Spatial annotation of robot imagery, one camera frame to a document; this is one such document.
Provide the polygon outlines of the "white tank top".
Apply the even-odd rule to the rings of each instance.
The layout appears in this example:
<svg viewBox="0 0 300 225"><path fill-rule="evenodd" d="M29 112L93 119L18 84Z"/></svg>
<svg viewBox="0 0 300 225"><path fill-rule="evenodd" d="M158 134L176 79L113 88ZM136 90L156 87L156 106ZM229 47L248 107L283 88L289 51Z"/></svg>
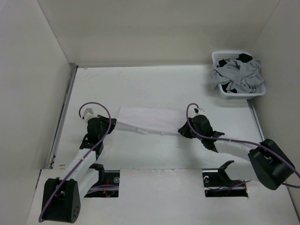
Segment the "white tank top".
<svg viewBox="0 0 300 225"><path fill-rule="evenodd" d="M177 135L186 123L183 111L121 107L117 116L116 128L140 134Z"/></svg>

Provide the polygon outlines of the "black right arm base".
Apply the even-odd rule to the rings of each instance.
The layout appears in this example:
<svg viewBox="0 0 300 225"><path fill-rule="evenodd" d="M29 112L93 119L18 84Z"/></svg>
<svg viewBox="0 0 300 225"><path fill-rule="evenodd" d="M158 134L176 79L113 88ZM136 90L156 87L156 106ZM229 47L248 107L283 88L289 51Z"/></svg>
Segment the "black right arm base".
<svg viewBox="0 0 300 225"><path fill-rule="evenodd" d="M248 197L246 182L232 180L225 170L234 161L230 160L215 169L202 170L204 194L206 197Z"/></svg>

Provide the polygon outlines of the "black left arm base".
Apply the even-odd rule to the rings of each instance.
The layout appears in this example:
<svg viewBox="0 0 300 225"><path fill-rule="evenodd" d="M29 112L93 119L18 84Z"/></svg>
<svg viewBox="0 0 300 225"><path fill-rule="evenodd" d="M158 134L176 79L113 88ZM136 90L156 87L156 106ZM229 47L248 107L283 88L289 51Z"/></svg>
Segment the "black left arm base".
<svg viewBox="0 0 300 225"><path fill-rule="evenodd" d="M120 171L105 171L98 182L87 192L85 198L119 197Z"/></svg>

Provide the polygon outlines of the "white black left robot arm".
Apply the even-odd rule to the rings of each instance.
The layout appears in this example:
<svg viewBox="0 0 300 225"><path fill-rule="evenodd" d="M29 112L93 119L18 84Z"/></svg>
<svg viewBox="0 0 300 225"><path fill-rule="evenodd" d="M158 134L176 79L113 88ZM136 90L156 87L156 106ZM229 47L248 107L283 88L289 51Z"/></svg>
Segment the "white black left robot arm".
<svg viewBox="0 0 300 225"><path fill-rule="evenodd" d="M115 118L85 116L87 134L79 152L60 178L48 179L44 184L42 209L39 222L54 221L74 223L81 210L81 201L92 186L105 182L103 165L97 164L104 148L103 140L117 123Z"/></svg>

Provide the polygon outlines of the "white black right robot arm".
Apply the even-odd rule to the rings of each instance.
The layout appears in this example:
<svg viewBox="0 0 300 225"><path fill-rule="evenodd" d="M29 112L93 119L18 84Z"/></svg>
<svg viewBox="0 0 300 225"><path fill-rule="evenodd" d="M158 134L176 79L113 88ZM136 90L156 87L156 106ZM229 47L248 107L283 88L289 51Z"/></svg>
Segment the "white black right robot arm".
<svg viewBox="0 0 300 225"><path fill-rule="evenodd" d="M204 115L187 118L178 133L185 138L197 138L207 150L247 161L244 166L238 166L233 160L227 160L218 168L217 180L223 186L235 187L245 181L258 181L266 188L276 190L286 185L292 174L300 174L273 140L265 139L260 143L236 140L214 130Z"/></svg>

